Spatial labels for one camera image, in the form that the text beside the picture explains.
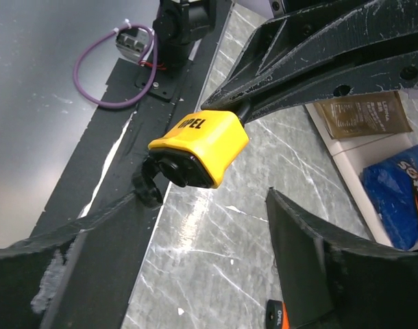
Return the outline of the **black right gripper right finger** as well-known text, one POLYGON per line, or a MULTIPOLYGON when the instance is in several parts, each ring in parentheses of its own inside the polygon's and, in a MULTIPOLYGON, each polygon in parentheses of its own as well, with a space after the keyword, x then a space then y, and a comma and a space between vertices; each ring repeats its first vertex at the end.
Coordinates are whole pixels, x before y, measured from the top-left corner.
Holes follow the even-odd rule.
POLYGON ((418 328, 418 249, 363 239, 274 188, 266 207, 290 328, 418 328))

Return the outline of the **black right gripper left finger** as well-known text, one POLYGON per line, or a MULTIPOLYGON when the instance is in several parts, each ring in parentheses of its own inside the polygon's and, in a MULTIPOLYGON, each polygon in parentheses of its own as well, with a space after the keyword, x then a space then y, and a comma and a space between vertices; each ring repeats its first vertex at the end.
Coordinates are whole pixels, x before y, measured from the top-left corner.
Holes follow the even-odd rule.
POLYGON ((128 194, 0 249, 0 328, 120 328, 157 217, 128 194))

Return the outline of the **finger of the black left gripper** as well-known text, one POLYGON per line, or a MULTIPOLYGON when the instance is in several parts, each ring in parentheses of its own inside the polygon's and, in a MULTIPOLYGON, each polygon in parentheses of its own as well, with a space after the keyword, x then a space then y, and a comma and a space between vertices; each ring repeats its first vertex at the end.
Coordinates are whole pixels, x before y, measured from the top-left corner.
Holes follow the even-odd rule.
POLYGON ((359 66, 340 66, 327 73, 297 77, 251 97, 247 122, 278 110, 338 97, 418 89, 418 50, 359 66))
POLYGON ((321 3, 258 27, 226 80, 202 107, 232 110, 297 77, 414 50, 418 50, 418 1, 321 3))

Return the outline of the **orange padlock with keys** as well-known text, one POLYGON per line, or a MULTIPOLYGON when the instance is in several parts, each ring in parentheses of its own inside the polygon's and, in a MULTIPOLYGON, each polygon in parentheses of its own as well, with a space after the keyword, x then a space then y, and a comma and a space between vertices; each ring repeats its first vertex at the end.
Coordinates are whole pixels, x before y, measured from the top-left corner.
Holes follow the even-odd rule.
POLYGON ((285 303, 279 300, 268 300, 265 311, 266 329, 289 329, 285 303))

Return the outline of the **yellow padlock with keys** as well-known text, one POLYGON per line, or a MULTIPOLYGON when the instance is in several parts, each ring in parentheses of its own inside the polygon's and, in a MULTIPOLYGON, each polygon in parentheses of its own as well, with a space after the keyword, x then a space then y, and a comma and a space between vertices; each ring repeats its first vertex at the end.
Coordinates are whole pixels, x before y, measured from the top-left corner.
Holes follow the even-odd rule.
POLYGON ((178 187, 218 188, 227 168, 249 142, 247 116, 247 109, 194 112, 151 141, 147 157, 132 177, 142 204, 151 209, 163 204, 154 182, 159 173, 178 187))

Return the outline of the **brown cardboard box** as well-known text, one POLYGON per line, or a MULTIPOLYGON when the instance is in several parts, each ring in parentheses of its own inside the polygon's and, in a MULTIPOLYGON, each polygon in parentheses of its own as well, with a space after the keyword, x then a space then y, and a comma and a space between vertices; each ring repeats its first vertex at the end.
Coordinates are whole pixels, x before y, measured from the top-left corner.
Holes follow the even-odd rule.
POLYGON ((412 132, 399 93, 339 97, 314 103, 331 138, 412 132))

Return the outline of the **cream three-tier shelf rack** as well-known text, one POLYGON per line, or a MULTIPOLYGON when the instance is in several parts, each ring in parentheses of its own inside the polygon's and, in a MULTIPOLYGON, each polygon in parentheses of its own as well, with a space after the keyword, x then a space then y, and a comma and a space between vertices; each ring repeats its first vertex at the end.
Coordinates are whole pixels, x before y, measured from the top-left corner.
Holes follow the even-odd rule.
MULTIPOLYGON (((380 216, 364 190, 360 181, 360 174, 364 168, 418 145, 412 143, 410 139, 413 131, 402 134, 379 134, 336 140, 328 134, 314 104, 308 104, 306 109, 374 239, 383 245, 393 247, 380 216)), ((418 249, 418 242, 410 250, 414 251, 416 249, 418 249)))

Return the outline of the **blue Doritos chip bag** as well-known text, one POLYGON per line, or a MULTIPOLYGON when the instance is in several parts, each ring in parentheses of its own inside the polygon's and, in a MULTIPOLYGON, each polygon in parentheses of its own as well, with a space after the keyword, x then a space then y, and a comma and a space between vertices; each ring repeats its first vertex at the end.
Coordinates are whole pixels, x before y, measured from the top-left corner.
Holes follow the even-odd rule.
POLYGON ((418 242, 418 145, 362 170, 360 181, 393 247, 418 242))

